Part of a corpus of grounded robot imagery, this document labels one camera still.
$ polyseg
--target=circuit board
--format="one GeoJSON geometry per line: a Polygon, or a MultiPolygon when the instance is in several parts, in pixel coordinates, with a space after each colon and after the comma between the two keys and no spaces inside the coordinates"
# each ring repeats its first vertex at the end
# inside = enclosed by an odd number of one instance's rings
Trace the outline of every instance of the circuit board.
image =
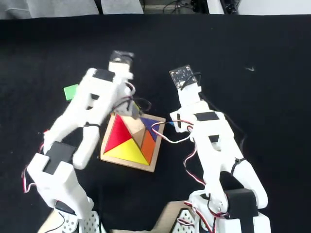
{"type": "MultiPolygon", "coordinates": [[[[177,89],[181,88],[184,82],[189,79],[190,76],[193,75],[193,71],[189,65],[184,67],[180,67],[177,69],[173,69],[170,71],[170,76],[173,79],[173,82],[177,89]]],[[[189,81],[187,81],[187,85],[192,83],[196,83],[197,79],[193,76],[189,81]]]]}

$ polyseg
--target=tangram puzzle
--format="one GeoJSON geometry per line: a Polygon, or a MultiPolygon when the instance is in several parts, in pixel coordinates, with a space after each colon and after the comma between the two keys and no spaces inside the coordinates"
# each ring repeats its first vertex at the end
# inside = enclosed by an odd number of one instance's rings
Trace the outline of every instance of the tangram puzzle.
{"type": "MultiPolygon", "coordinates": [[[[143,114],[138,119],[111,115],[101,147],[101,160],[154,172],[161,137],[151,130],[164,118],[143,114]]],[[[163,133],[164,124],[154,129],[163,133]]]]}

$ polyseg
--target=blue triangle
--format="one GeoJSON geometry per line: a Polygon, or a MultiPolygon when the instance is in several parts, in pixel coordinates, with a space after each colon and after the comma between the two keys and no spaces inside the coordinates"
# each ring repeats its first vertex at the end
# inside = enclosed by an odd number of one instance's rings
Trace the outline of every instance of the blue triangle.
{"type": "MultiPolygon", "coordinates": [[[[151,134],[151,137],[153,138],[154,141],[156,141],[156,133],[153,132],[151,130],[151,126],[154,124],[154,123],[157,123],[159,121],[156,121],[156,120],[151,120],[151,119],[147,119],[147,118],[143,118],[141,117],[140,120],[142,121],[142,123],[145,125],[146,129],[149,131],[149,133],[151,134]]],[[[159,128],[160,128],[160,125],[156,125],[154,126],[154,129],[156,131],[159,131],[159,128]]]]}

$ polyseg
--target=white wall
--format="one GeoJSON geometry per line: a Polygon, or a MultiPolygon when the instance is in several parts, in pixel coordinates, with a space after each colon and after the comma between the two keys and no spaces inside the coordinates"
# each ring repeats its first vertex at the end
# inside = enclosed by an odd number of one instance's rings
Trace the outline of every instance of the white wall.
{"type": "Polygon", "coordinates": [[[311,14],[311,0],[241,0],[240,15],[311,14]]]}

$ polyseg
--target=black fabric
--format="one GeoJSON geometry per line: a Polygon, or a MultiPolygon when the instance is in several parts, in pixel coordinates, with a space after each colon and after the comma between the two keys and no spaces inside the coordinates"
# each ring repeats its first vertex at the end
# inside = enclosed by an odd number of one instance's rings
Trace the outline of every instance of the black fabric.
{"type": "MultiPolygon", "coordinates": [[[[152,102],[150,114],[167,119],[180,106],[168,71],[185,64],[200,71],[206,97],[248,135],[244,154],[268,193],[262,212],[272,232],[307,229],[309,216],[295,213],[310,207],[310,24],[311,16],[0,21],[1,231],[33,233],[48,216],[51,210],[35,188],[22,193],[21,171],[42,132],[67,107],[63,87],[78,83],[90,67],[106,69],[113,50],[135,53],[137,96],[152,102]]],[[[242,135],[234,131],[239,141],[242,135]]],[[[172,140],[185,136],[170,125],[164,134],[172,140]]],[[[93,156],[77,177],[96,206],[101,200],[106,226],[148,230],[167,202],[202,188],[182,165],[192,150],[191,142],[163,141],[154,173],[93,156]]],[[[197,157],[189,165],[202,176],[197,157]]],[[[233,184],[223,180],[225,188],[233,184]]]]}

